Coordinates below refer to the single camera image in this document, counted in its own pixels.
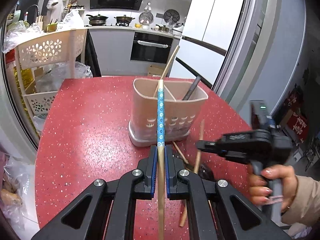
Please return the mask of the beige jacket sleeve forearm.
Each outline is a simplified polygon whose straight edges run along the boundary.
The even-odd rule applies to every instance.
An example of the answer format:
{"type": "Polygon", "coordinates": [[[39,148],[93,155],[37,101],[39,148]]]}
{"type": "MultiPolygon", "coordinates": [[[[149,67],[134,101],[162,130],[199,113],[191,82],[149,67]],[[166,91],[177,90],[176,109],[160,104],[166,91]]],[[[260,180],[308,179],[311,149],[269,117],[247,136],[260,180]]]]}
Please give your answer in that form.
{"type": "Polygon", "coordinates": [[[319,220],[319,181],[304,176],[297,176],[297,181],[296,196],[281,221],[284,224],[314,226],[319,220]]]}

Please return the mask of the person's right hand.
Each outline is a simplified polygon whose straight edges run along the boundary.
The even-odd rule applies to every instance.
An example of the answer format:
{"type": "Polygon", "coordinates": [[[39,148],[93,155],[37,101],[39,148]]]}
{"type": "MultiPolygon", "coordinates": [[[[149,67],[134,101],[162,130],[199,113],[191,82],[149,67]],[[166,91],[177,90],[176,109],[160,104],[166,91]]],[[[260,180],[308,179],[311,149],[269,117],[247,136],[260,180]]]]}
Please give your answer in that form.
{"type": "Polygon", "coordinates": [[[298,180],[295,175],[295,169],[292,166],[273,165],[262,170],[261,175],[253,173],[252,165],[248,167],[248,183],[250,200],[253,204],[261,206],[267,203],[272,190],[267,187],[265,179],[280,179],[283,185],[283,202],[281,211],[285,212],[293,203],[298,187],[298,180]]]}

